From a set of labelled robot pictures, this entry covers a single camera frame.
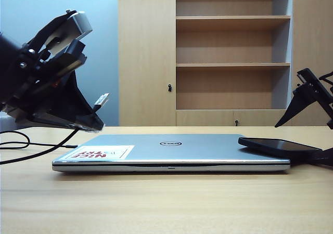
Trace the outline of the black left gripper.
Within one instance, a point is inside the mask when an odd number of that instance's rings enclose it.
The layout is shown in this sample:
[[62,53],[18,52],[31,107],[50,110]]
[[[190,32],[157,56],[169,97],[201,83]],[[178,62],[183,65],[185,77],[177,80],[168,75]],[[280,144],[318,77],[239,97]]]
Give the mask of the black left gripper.
[[86,60],[84,48],[74,40],[51,58],[47,49],[37,53],[2,39],[1,111],[17,124],[101,131],[96,112],[105,104],[104,94],[91,107],[76,82],[75,70]]

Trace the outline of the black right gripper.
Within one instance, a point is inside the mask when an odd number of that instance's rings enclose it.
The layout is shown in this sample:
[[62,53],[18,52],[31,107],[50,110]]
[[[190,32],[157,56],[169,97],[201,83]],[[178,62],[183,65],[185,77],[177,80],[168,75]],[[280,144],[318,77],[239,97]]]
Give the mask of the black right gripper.
[[[331,76],[332,72],[317,78],[309,68],[298,71],[297,77],[302,81],[302,84],[293,91],[293,98],[275,127],[284,125],[306,107],[317,102],[330,117],[327,126],[332,129],[332,81],[329,79]],[[332,167],[332,155],[332,148],[318,151],[311,155],[310,163]]]

